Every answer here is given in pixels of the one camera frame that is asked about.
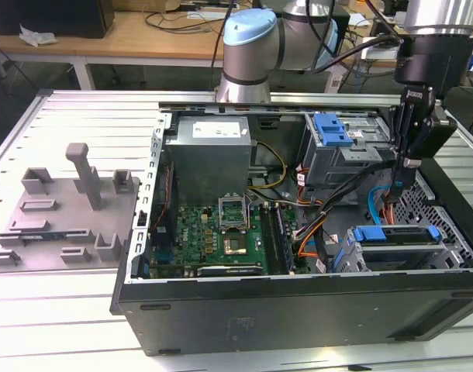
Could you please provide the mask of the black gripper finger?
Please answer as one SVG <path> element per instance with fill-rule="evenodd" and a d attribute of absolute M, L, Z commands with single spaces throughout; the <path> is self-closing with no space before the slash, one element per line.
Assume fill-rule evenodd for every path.
<path fill-rule="evenodd" d="M 410 188 L 416 176 L 416 169 L 423 159 L 434 156 L 430 132 L 433 128 L 431 119 L 416 122 L 411 118 L 402 121 L 402 189 Z"/>
<path fill-rule="evenodd" d="M 395 113 L 393 129 L 395 135 L 396 159 L 392 168 L 392 193 L 401 194 L 404 187 L 403 153 L 406 132 L 406 104 L 401 103 L 399 108 L 395 110 Z"/>

